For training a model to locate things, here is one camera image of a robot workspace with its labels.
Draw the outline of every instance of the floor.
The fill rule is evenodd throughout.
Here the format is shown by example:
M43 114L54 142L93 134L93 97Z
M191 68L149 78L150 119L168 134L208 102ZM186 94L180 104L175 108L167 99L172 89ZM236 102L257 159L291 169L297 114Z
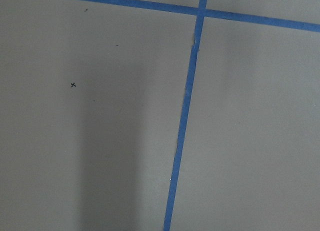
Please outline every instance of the floor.
M0 229L318 231L320 0L0 0Z

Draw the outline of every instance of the gray floor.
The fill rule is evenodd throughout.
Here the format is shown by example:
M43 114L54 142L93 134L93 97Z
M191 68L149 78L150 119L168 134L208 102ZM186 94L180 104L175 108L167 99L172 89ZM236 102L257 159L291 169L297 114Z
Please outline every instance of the gray floor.
M171 230L319 230L319 45L205 19Z
M318 1L207 8L319 24ZM196 17L0 4L0 230L162 230ZM171 230L320 230L319 45L205 18Z

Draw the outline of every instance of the blue tape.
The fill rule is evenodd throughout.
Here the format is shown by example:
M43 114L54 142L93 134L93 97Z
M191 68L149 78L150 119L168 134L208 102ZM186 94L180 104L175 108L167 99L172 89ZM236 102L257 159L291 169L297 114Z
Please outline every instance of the blue tape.
M188 7L188 6L181 6L181 5L160 3L160 2L151 2L151 1L141 1L141 0L81 0L81 1L134 7L134 8L148 9L148 10L166 11L166 12L186 14L186 15L197 15L198 13L198 9L196 7ZM211 10L211 9L207 9L205 11L204 16L209 18L233 20L233 21L240 21L240 22L254 23L254 24L261 24L261 25L270 25L270 26L284 27L284 28L290 28L290 29L296 29L296 30L306 30L306 31L320 33L320 24L309 23L309 22L292 21L292 20L286 20L281 18L263 17L263 16L218 11L218 10Z
M180 170L182 152L184 148L185 135L186 135L186 129L187 129L191 94L194 86L194 79L195 79L195 73L196 73L198 50L200 46L202 28L203 28L205 14L206 14L206 5L207 5L207 0L199 0L198 13L197 13L195 28L194 28L194 44L192 46L191 53L190 53L189 68L188 68L188 74L186 77L185 93L183 98L178 138L177 138L177 147L176 147L176 152L173 160L168 200L166 203L166 210L165 210L165 217L164 217L164 224L163 224L164 231L169 231L171 227L171 219L173 215L175 198L176 198L179 170Z
M90 1L102 4L119 5L126 7L142 8L148 10L159 10L172 13L197 15L198 9L196 7L188 7L160 2L142 1L142 0L81 0Z
M209 10L209 9L206 10L205 16L210 18L224 19L224 20L233 20L233 21L254 23L254 24L260 24L260 25L284 27L284 28L290 28L290 29L296 29L296 30L320 32L320 24L309 23L309 22L292 21L292 20L286 20L286 19L280 19L280 18L263 17L263 16L218 11L218 10Z

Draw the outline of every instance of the blue painter's tape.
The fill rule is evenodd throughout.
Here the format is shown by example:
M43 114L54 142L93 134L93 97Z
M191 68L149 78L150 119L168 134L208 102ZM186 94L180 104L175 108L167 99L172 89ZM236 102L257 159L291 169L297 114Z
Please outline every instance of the blue painter's tape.
M188 74L186 77L185 93L183 98L180 125L179 125L178 138L177 138L177 147L176 147L176 152L173 160L168 200L166 203L166 210L165 210L165 217L164 217L164 224L163 224L164 231L169 231L171 227L171 220L172 220L172 215L174 210L178 178L179 178L179 170L180 170L182 152L183 152L186 129L187 129L191 94L194 86L194 79L195 79L195 73L196 73L198 50L200 46L202 28L203 28L204 19L205 19L205 13L206 13L206 5L207 5L207 0L199 0L198 13L197 13L195 28L194 28L194 44L192 46L191 53L190 53L189 68L188 68Z
M234 12L225 12L218 10L209 10L207 9L205 12L206 17L224 19L224 20L233 20L261 25L270 25L277 27L284 27L296 30L306 30L312 32L320 32L320 24L309 23L309 22L300 22L300 21L292 21L274 17L263 17L249 14L241 14Z
M166 12L186 14L186 15L197 15L198 13L198 9L196 7L187 7L187 6L181 6L181 5L142 1L142 0L81 0L81 1L90 1L90 2L96 2L96 3L110 4L110 5L142 8L142 9L148 9L148 10L159 10L159 11L166 11Z

